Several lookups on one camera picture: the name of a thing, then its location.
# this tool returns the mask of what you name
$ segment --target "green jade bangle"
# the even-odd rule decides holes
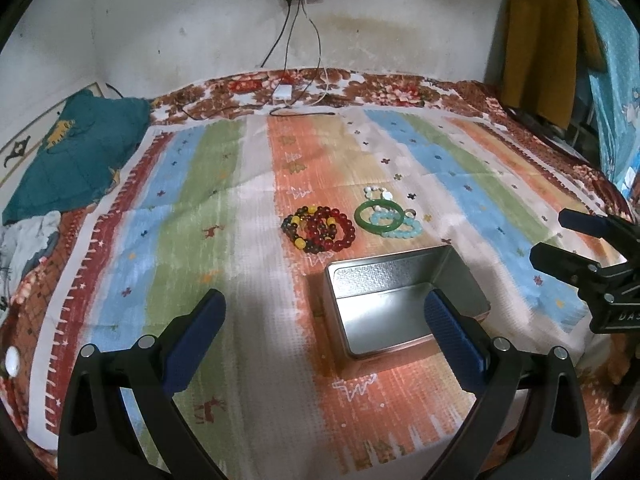
[[[367,207],[373,208],[373,206],[377,206],[377,205],[379,205],[380,207],[384,207],[385,209],[392,209],[394,211],[397,211],[400,214],[399,218],[394,218],[394,221],[391,222],[391,224],[389,225],[373,225],[370,222],[365,222],[362,219],[362,212]],[[365,231],[375,235],[381,235],[382,233],[395,231],[402,225],[402,222],[404,221],[404,210],[397,203],[391,202],[391,200],[384,200],[383,198],[381,198],[379,200],[369,200],[367,202],[360,204],[356,209],[355,213],[353,213],[353,217],[356,221],[356,224],[358,224],[359,227],[363,228]]]

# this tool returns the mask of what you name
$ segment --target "metal screw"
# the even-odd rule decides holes
[[[84,345],[81,349],[80,349],[80,355],[82,357],[91,357],[94,354],[95,351],[95,346],[89,344],[89,345]]]
[[[138,339],[138,346],[140,348],[151,348],[156,342],[156,338],[152,335],[143,335]]]
[[[556,346],[554,348],[554,354],[558,359],[562,359],[562,360],[565,360],[565,359],[567,359],[569,357],[569,352],[567,352],[561,346]]]
[[[497,337],[494,339],[494,346],[501,352],[506,352],[511,348],[511,343],[503,337]]]

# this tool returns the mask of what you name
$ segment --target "brown coat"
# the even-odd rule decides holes
[[[502,104],[566,128],[574,106],[578,48],[604,70],[587,0],[510,0]]]

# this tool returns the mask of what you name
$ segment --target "green stripe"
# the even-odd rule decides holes
[[[147,298],[147,325],[143,333],[159,334],[174,317],[190,312],[207,290],[223,288],[236,217],[229,188],[238,169],[242,124],[242,121],[211,124],[200,140],[180,197],[161,228],[156,274]],[[216,224],[225,229],[217,230],[213,238],[205,238],[203,229]],[[204,276],[212,270],[217,274],[209,283],[204,283]],[[222,359],[224,330],[223,327],[214,339],[188,389],[177,394],[174,402],[212,459],[217,463],[224,461],[227,475],[239,478],[228,412],[212,406],[214,422],[198,424],[195,414],[204,416],[205,412],[194,409],[212,397],[228,401]],[[142,443],[149,462],[156,464],[158,452],[146,430]]]
[[[425,139],[447,150],[466,173],[473,176],[507,220],[519,229],[532,245],[542,240],[550,240],[550,243],[555,241],[555,237],[540,221],[538,215],[522,203],[511,189],[505,187],[485,164],[451,142],[447,134],[427,121],[411,114],[402,114],[402,116]]]

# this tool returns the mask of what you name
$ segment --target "striped blanket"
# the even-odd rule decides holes
[[[529,351],[562,344],[577,362],[593,337],[588,310],[528,255],[547,241],[615,263],[607,244],[557,220],[562,208],[602,212],[604,204],[505,130],[435,107],[374,105],[153,126],[119,188],[87,216],[49,304],[31,372],[30,439],[56,449],[83,344],[128,348],[217,288],[228,304],[225,325],[174,400],[231,479],[420,478],[474,397],[440,354],[338,377],[318,276],[336,259],[452,244],[492,305],[490,334]],[[424,233],[406,240],[358,230],[339,254],[305,254],[282,235],[282,218],[302,205],[352,216],[371,184],[414,209]],[[582,380],[593,386],[602,365]],[[592,410],[601,391],[591,386],[590,428],[608,436],[594,445],[597,470],[631,416],[603,431]],[[126,403],[147,456],[161,466],[135,403]]]

